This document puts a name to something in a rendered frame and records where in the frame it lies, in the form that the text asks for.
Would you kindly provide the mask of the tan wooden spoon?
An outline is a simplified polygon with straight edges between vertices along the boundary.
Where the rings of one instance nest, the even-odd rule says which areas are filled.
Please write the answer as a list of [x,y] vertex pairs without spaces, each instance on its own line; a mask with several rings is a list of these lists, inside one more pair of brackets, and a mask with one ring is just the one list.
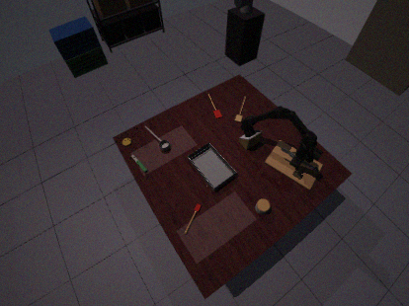
[[240,115],[237,115],[237,116],[236,116],[235,121],[241,122],[241,120],[242,120],[243,115],[241,115],[241,112],[242,112],[242,109],[243,109],[245,100],[246,100],[246,96],[245,96],[245,99],[244,99],[244,102],[243,102],[243,105],[242,105],[242,108],[241,108],[241,111],[240,111]]

